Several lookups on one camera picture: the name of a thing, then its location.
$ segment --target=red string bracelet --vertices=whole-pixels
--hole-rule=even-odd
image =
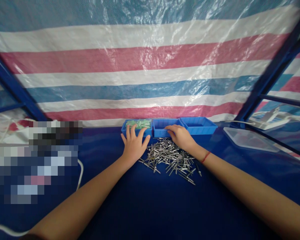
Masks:
[[[202,164],[203,164],[203,162],[204,162],[204,160],[206,160],[207,159],[207,157],[208,157],[208,155],[210,154],[211,152],[208,152],[208,154],[204,157],[204,159],[202,160]]]

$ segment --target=plastic sheet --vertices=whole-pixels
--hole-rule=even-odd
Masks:
[[[298,0],[0,0],[0,57],[52,119],[231,120],[299,18]]]

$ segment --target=blue metal frame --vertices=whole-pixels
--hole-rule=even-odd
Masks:
[[[254,85],[253,90],[242,109],[235,118],[236,121],[246,122],[258,107],[262,99],[289,66],[294,57],[300,52],[300,20],[282,45],[263,75]],[[282,98],[272,97],[273,101],[281,102]],[[298,106],[298,101],[290,100],[289,104]]]
[[[263,98],[263,99],[268,99],[270,101],[276,101],[276,102],[285,103],[285,104],[300,107],[300,101],[298,101],[298,100],[292,100],[292,99],[289,99],[289,98],[275,97],[275,96],[264,95],[264,94],[261,94],[260,97]]]
[[[36,121],[47,121],[47,117],[38,108],[30,94],[21,86],[13,74],[0,60],[0,85],[6,90],[17,104],[0,108],[0,113],[15,108],[22,108],[29,117]]]
[[[266,137],[266,138],[268,138],[268,139],[270,139],[271,141],[273,141],[273,142],[275,142],[275,143],[278,143],[279,145],[281,145],[281,146],[283,146],[283,147],[289,149],[290,151],[292,151],[292,152],[294,152],[294,153],[300,155],[300,151],[299,151],[299,150],[297,150],[297,149],[295,149],[295,148],[289,146],[288,144],[285,144],[285,143],[279,141],[278,139],[276,139],[276,138],[274,138],[274,137],[269,136],[268,134],[264,133],[264,132],[263,132],[262,130],[260,130],[259,128],[253,127],[253,126],[248,125],[248,124],[247,124],[247,128],[250,128],[251,130],[253,130],[253,131],[259,133],[260,135],[262,135],[262,136],[264,136],[264,137]]]

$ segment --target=blue plastic bin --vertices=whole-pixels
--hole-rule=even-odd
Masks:
[[[140,120],[140,119],[127,119],[124,121],[123,125],[122,125],[122,128],[121,128],[121,132],[123,133],[123,135],[125,137],[127,137],[126,133],[127,133],[127,128],[126,128],[126,123],[127,121],[130,121],[130,120]],[[148,135],[150,135],[152,137],[152,125],[153,125],[153,121],[151,121],[151,125],[150,125],[150,128],[148,128],[144,134],[143,134],[143,137],[146,137]],[[138,136],[139,132],[140,132],[141,129],[136,129],[135,130],[135,133],[136,133],[136,136]]]
[[[154,119],[152,120],[154,137],[170,137],[168,130],[164,128],[169,125],[181,125],[184,127],[183,123],[180,119]]]
[[[180,118],[191,135],[213,134],[217,125],[205,117]]]

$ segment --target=blue table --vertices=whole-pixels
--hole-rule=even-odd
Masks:
[[[195,140],[227,162],[258,178],[300,205],[300,162],[290,155],[234,145],[218,124],[210,136]],[[112,164],[123,152],[120,128],[86,128],[79,159],[82,185]],[[178,175],[154,174],[137,162],[111,191],[81,239],[278,239],[278,236],[238,201],[204,166],[196,186]],[[38,204],[0,204],[0,223],[16,231],[36,222],[75,191],[76,174],[59,186],[52,182]],[[11,239],[0,231],[0,239]]]

